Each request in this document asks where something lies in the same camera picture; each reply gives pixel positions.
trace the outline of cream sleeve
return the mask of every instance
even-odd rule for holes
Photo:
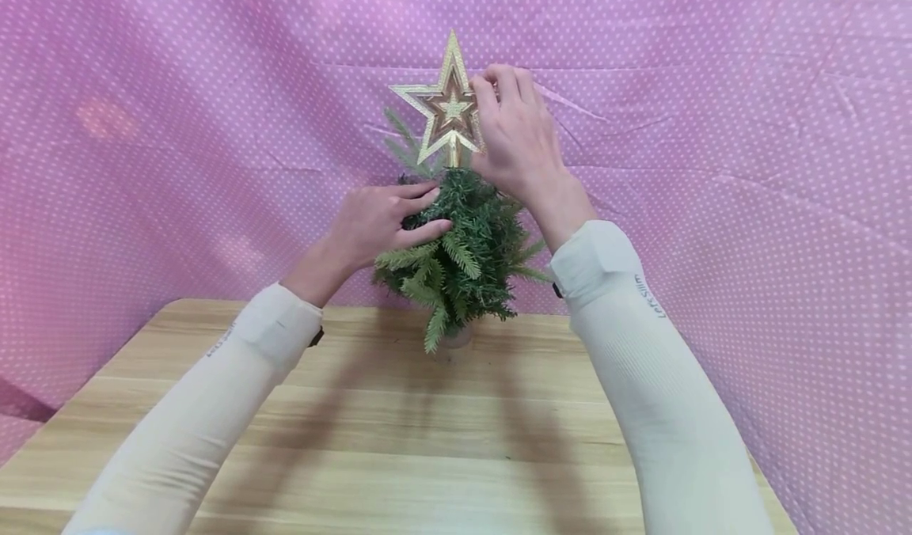
[[[628,444],[647,533],[773,533],[738,429],[628,237],[590,221],[551,270]]]
[[[182,535],[269,393],[320,331],[321,309],[279,284],[234,324],[132,431],[64,535]]]

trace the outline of miniature christmas tree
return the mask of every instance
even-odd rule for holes
[[[420,145],[402,121],[389,109],[386,117],[401,137],[401,143],[387,138],[386,145],[409,170],[400,182],[439,181],[437,200],[407,217],[403,227],[415,229],[438,218],[452,222],[442,239],[380,255],[374,270],[375,283],[431,309],[424,348],[432,353],[441,339],[456,336],[472,320],[486,314],[514,317],[512,276],[550,282],[526,265],[545,243],[526,245],[522,205],[468,168],[468,147],[451,143],[429,165],[420,160]]]

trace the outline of tree base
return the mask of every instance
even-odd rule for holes
[[[469,345],[472,344],[474,335],[474,324],[468,324],[460,332],[452,337],[443,337],[437,344],[437,352],[434,354],[434,360],[439,365],[453,366],[458,365],[469,353]]]

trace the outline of gold star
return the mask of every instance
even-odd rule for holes
[[[449,147],[450,167],[458,167],[460,145],[481,151],[478,103],[469,87],[466,65],[456,32],[450,31],[443,66],[436,85],[392,85],[389,88],[427,117],[418,153],[422,163],[442,147]]]

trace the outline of wooden tabletop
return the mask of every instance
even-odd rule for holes
[[[60,533],[116,447],[239,302],[164,308],[0,469],[0,533]],[[618,422],[563,317],[485,320],[442,366],[424,315],[328,308],[190,533],[643,533]],[[758,474],[776,533],[794,533]]]

